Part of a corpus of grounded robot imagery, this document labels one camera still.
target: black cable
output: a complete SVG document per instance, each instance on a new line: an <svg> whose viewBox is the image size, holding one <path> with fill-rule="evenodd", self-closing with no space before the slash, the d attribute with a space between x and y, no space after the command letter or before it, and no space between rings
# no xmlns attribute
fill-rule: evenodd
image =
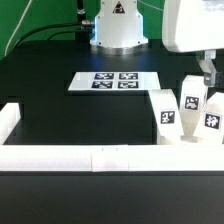
<svg viewBox="0 0 224 224"><path fill-rule="evenodd" d="M28 33L24 34L22 37L20 37L19 40L17 40L17 42L15 43L13 49L16 48L17 46L19 46L19 44L21 42L23 42L27 37L29 37L29 36L31 36L31 35L33 35L35 33L41 32L43 30L48 30L48 29L53 29L53 28L70 27L70 26L79 26L79 25L81 25L80 22L53 24L53 25L43 26L43 27L31 30L30 32L28 32Z"/></svg>
<svg viewBox="0 0 224 224"><path fill-rule="evenodd" d="M86 12L83 6L83 0L77 0L77 18L79 22L86 19Z"/></svg>
<svg viewBox="0 0 224 224"><path fill-rule="evenodd" d="M83 0L77 0L77 8L78 9L83 9Z"/></svg>
<svg viewBox="0 0 224 224"><path fill-rule="evenodd" d="M51 40L54 36L57 36L59 34L66 34L66 33L75 33L75 31L61 31L61 32L57 32L52 34L50 37L47 38L47 40Z"/></svg>

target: white block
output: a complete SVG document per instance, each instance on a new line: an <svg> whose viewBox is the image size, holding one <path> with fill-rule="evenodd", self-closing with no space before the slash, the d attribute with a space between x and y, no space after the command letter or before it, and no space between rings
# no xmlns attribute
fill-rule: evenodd
<svg viewBox="0 0 224 224"><path fill-rule="evenodd" d="M195 141L193 136L207 99L208 87L204 77L188 75L182 84L180 117L183 125L183 141Z"/></svg>
<svg viewBox="0 0 224 224"><path fill-rule="evenodd" d="M7 103L0 111L0 145L3 145L20 120L18 103Z"/></svg>
<svg viewBox="0 0 224 224"><path fill-rule="evenodd" d="M172 90L149 91L158 128L158 144L176 144L183 135L176 98Z"/></svg>
<svg viewBox="0 0 224 224"><path fill-rule="evenodd" d="M224 94L215 93L206 103L194 136L200 143L222 144L224 134Z"/></svg>

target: black tabletop surface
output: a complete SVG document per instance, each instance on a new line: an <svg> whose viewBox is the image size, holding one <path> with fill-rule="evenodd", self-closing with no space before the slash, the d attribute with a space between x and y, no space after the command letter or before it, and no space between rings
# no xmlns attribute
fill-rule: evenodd
<svg viewBox="0 0 224 224"><path fill-rule="evenodd" d="M222 52L216 66L222 69ZM160 40L128 56L91 52L74 41L22 44L0 62L0 104L19 102L22 119L5 144L155 144L147 91L69 92L75 72L158 72L179 101L187 74L202 75L195 54L168 52Z"/></svg>
<svg viewBox="0 0 224 224"><path fill-rule="evenodd" d="M223 52L215 64L224 70ZM129 56L93 53L73 41L22 44L0 62L0 104L19 102L22 120L5 144L154 144L148 94L67 91L75 72L156 71L180 97L194 54L160 40ZM209 90L211 95L216 89ZM223 224L222 172L0 173L4 224Z"/></svg>

